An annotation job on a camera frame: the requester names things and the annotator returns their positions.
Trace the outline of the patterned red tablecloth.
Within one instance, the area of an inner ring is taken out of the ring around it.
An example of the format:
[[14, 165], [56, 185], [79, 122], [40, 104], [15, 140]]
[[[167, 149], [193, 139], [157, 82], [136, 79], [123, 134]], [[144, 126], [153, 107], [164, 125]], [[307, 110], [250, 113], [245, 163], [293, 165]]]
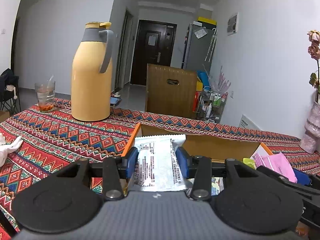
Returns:
[[18, 136], [24, 141], [1, 168], [1, 211], [16, 226], [11, 203], [17, 193], [81, 157], [97, 163], [124, 153], [130, 136], [142, 124], [230, 142], [262, 142], [272, 153], [283, 153], [292, 167], [319, 174], [319, 154], [304, 152], [299, 139], [289, 135], [120, 108], [112, 109], [106, 120], [81, 122], [71, 116], [68, 100], [56, 99], [51, 112], [42, 113], [32, 106], [1, 123], [8, 142]]

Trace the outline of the green snack bar packet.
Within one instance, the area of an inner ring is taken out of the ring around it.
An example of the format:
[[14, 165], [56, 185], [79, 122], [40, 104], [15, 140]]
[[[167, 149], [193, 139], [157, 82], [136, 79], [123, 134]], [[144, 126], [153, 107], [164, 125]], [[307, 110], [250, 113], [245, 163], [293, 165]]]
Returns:
[[255, 161], [254, 159], [251, 159], [251, 158], [243, 158], [243, 161], [242, 161], [245, 165], [249, 166], [250, 168], [252, 169], [256, 169], [256, 165], [255, 165]]

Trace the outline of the glass cup with drink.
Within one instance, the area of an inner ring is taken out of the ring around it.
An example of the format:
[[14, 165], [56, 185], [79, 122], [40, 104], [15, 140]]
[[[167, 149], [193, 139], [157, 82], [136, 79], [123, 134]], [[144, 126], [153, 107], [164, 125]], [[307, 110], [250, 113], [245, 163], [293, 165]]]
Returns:
[[49, 112], [54, 108], [55, 81], [52, 75], [44, 82], [35, 83], [37, 104], [41, 112]]

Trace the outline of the pink textured vase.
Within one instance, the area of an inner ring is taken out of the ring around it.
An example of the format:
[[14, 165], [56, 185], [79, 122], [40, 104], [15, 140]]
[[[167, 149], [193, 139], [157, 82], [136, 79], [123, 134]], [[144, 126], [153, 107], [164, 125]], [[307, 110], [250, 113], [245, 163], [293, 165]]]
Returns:
[[313, 103], [304, 127], [305, 133], [299, 145], [308, 154], [314, 154], [319, 141], [319, 103]]

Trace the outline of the red cardboard snack box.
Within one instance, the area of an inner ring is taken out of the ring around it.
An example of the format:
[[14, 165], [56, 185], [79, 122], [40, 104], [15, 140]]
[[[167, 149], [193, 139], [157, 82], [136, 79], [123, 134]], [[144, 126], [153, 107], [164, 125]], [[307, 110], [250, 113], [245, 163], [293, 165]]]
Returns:
[[133, 145], [137, 137], [173, 134], [184, 134], [186, 136], [186, 140], [182, 147], [189, 155], [201, 155], [211, 158], [212, 161], [217, 163], [223, 163], [227, 158], [242, 161], [243, 158], [251, 158], [255, 153], [259, 153], [260, 155], [272, 155], [271, 150], [262, 142], [238, 141], [222, 139], [210, 135], [173, 132], [141, 123], [136, 125], [122, 155], [125, 156], [130, 148], [134, 147]]

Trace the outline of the yellow thermos jug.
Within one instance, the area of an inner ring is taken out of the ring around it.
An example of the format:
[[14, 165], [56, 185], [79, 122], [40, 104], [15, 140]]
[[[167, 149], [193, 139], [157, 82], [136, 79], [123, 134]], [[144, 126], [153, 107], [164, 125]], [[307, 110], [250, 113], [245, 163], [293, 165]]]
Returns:
[[110, 22], [88, 22], [72, 62], [72, 117], [96, 122], [110, 115], [114, 32]]

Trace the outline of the wall electrical panel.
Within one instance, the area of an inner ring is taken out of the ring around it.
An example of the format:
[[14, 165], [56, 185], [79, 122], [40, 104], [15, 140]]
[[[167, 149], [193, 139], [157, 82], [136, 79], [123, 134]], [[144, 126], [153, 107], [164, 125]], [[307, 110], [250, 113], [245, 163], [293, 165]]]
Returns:
[[239, 13], [237, 12], [233, 16], [228, 19], [227, 23], [227, 35], [233, 35], [238, 32], [238, 20], [239, 20]]

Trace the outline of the dark entrance door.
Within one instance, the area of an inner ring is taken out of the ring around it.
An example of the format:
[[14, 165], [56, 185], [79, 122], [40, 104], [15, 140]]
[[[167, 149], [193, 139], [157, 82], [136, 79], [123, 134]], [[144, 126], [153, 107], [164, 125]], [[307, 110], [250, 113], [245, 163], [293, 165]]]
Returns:
[[130, 83], [146, 85], [148, 64], [170, 66], [177, 25], [139, 20]]

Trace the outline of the white crumpled cloth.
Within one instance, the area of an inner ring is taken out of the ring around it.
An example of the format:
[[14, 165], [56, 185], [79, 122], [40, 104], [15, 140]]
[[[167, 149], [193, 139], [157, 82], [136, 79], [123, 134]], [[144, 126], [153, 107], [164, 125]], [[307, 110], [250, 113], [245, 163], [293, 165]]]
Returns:
[[17, 137], [11, 144], [7, 144], [5, 137], [3, 134], [1, 136], [1, 146], [0, 146], [0, 167], [2, 167], [8, 157], [8, 155], [12, 152], [15, 152], [20, 148], [23, 143], [23, 139], [21, 136]]

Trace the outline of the yellow box on fridge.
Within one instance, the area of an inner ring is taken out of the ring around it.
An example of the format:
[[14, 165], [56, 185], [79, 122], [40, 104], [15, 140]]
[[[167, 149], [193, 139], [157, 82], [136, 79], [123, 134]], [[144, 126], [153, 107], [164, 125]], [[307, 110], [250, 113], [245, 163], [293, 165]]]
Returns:
[[205, 24], [217, 25], [216, 20], [208, 19], [208, 18], [205, 18], [205, 17], [198, 17], [197, 21], [205, 23]]

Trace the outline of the pink snack packet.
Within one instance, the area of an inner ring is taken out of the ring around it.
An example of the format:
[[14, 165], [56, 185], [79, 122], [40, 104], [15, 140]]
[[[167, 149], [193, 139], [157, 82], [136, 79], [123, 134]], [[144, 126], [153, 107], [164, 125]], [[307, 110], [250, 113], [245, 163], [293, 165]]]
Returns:
[[293, 168], [282, 153], [273, 155], [255, 153], [251, 156], [251, 159], [254, 160], [256, 168], [264, 166], [286, 177], [290, 182], [296, 183], [298, 181]]

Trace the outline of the white printed sachet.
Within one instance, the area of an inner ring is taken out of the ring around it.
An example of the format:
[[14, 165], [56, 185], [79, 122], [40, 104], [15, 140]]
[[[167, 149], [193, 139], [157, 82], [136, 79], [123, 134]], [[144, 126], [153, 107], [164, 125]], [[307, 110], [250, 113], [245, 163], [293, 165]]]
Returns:
[[192, 183], [183, 178], [176, 157], [185, 140], [184, 134], [137, 137], [133, 146], [138, 156], [128, 190], [165, 192], [190, 188]]

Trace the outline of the wooden chair back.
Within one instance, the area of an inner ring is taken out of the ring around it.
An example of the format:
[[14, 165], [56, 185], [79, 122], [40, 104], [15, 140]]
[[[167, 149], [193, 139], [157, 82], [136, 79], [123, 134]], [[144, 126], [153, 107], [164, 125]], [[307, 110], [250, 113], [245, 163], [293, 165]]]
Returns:
[[192, 118], [196, 84], [194, 71], [148, 64], [145, 111]]

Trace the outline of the dried pink roses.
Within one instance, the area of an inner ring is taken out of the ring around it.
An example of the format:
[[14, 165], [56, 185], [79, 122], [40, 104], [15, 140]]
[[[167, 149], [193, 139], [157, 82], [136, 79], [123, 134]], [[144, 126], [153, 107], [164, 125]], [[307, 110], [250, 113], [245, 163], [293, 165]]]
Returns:
[[308, 47], [308, 53], [312, 59], [317, 62], [317, 70], [310, 75], [309, 83], [316, 90], [315, 102], [319, 102], [319, 43], [320, 34], [317, 30], [310, 30], [308, 33], [311, 45]]

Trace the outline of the grey refrigerator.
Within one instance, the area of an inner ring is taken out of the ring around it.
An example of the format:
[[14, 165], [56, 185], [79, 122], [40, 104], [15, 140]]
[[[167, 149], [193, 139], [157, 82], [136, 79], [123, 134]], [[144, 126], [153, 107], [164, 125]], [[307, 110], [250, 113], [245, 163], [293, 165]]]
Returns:
[[189, 24], [181, 68], [192, 71], [210, 71], [217, 41], [216, 22], [194, 21]]

